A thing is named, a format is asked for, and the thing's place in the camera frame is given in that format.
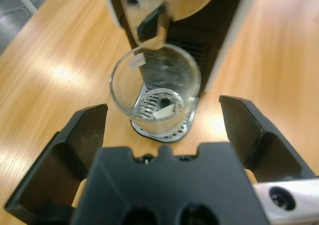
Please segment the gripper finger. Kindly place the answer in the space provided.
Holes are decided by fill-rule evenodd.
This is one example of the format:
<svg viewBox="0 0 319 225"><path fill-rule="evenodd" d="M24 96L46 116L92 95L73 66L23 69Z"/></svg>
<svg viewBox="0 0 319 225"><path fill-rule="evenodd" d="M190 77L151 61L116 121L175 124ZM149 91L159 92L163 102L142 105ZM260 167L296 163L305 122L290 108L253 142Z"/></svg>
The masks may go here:
<svg viewBox="0 0 319 225"><path fill-rule="evenodd" d="M252 101L221 95L219 102L228 140L257 182L316 178L291 143Z"/></svg>
<svg viewBox="0 0 319 225"><path fill-rule="evenodd" d="M108 107L74 113L25 174L5 210L14 216L70 216L80 183L102 147Z"/></svg>

